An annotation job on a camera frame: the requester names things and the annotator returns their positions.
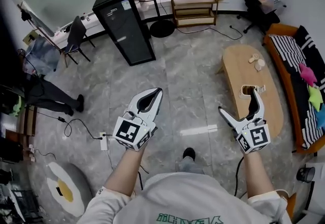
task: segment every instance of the black refrigerator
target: black refrigerator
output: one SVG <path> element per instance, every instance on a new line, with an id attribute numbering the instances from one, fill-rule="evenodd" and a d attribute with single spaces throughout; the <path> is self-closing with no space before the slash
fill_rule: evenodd
<path id="1" fill-rule="evenodd" d="M 130 66 L 156 60 L 134 0 L 96 0 L 92 10 Z"/>

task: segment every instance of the green pillow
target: green pillow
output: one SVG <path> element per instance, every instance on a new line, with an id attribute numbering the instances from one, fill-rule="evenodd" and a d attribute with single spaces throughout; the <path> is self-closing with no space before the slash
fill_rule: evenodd
<path id="1" fill-rule="evenodd" d="M 317 112 L 319 112 L 320 104 L 323 103 L 323 98 L 318 88 L 308 86 L 309 89 L 309 102 L 314 106 Z"/>

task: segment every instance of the gray tile floor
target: gray tile floor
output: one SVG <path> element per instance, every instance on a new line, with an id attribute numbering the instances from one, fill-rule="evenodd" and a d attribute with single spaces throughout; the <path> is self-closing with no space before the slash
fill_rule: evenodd
<path id="1" fill-rule="evenodd" d="M 220 15 L 217 30 L 238 37 L 229 25 L 242 31 L 248 22 L 233 15 Z M 189 30 L 200 30 L 193 27 Z M 164 98 L 156 118 L 158 130 L 146 148 L 142 166 L 149 175 L 174 172 L 186 147 L 197 153 L 196 162 L 206 174 L 213 176 L 229 193 L 235 189 L 235 172 L 242 157 L 238 144 L 231 142 L 231 130 L 218 113 L 218 106 L 234 112 L 230 90 L 223 74 L 215 75 L 220 66 L 223 50 L 233 44 L 249 44 L 264 56 L 274 77 L 282 109 L 284 125 L 280 135 L 261 151 L 265 167 L 274 186 L 291 193 L 299 191 L 297 208 L 304 205 L 308 186 L 295 183 L 299 166 L 307 159 L 292 154 L 293 130 L 283 89 L 267 51 L 261 46 L 263 35 L 251 29 L 239 40 L 231 40 L 212 30 L 196 34 L 175 31 L 163 39 L 152 39 L 157 60 L 130 67 L 108 36 L 93 40 L 93 48 L 84 43 L 82 49 L 91 59 L 88 62 L 79 53 L 74 58 L 79 65 L 69 61 L 66 69 L 63 61 L 57 71 L 46 77 L 67 94 L 85 97 L 85 110 L 73 117 L 47 110 L 39 110 L 51 116 L 63 116 L 66 120 L 82 119 L 93 135 L 99 132 L 112 133 L 118 116 L 123 114 L 131 98 L 148 88 L 161 87 Z M 108 155 L 100 150 L 98 140 L 93 140 L 80 122 L 72 123 L 72 134 L 63 134 L 65 124 L 43 115 L 37 115 L 34 146 L 42 153 L 53 152 L 60 161 L 79 167 L 95 193 L 111 173 Z M 112 140 L 109 155 L 113 167 L 118 164 L 124 148 Z M 75 223 L 76 219 L 64 212 L 52 198 L 46 184 L 46 165 L 53 160 L 49 155 L 36 154 L 36 163 L 29 167 L 30 182 L 47 212 L 50 223 Z M 241 196 L 246 191 L 244 167 L 239 171 Z M 148 175 L 142 172 L 143 180 Z"/>

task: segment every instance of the shoe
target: shoe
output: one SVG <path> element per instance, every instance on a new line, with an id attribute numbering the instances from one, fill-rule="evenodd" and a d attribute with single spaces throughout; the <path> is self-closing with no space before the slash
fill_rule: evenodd
<path id="1" fill-rule="evenodd" d="M 185 151 L 183 152 L 183 159 L 184 159 L 185 157 L 187 157 L 187 156 L 191 157 L 191 158 L 193 159 L 193 161 L 195 161 L 195 151 L 194 151 L 193 148 L 191 148 L 191 147 L 187 147 L 187 148 L 185 149 Z"/>
<path id="2" fill-rule="evenodd" d="M 69 116 L 73 116 L 73 110 L 72 110 L 72 108 L 69 108 L 69 111 L 68 111 L 68 113 L 66 113 L 66 115 L 69 115 Z"/>
<path id="3" fill-rule="evenodd" d="M 78 96 L 77 101 L 79 101 L 80 105 L 78 108 L 76 108 L 76 110 L 81 113 L 83 111 L 83 103 L 84 103 L 84 98 L 82 94 Z"/>

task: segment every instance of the forearm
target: forearm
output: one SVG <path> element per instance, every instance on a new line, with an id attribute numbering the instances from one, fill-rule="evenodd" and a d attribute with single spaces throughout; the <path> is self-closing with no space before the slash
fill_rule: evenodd
<path id="1" fill-rule="evenodd" d="M 258 152 L 244 155 L 246 185 L 248 197 L 273 191 L 274 187 L 266 174 L 261 156 Z"/>
<path id="2" fill-rule="evenodd" d="M 104 187 L 131 196 L 138 176 L 145 147 L 139 152 L 126 150 L 116 169 L 108 177 Z"/>

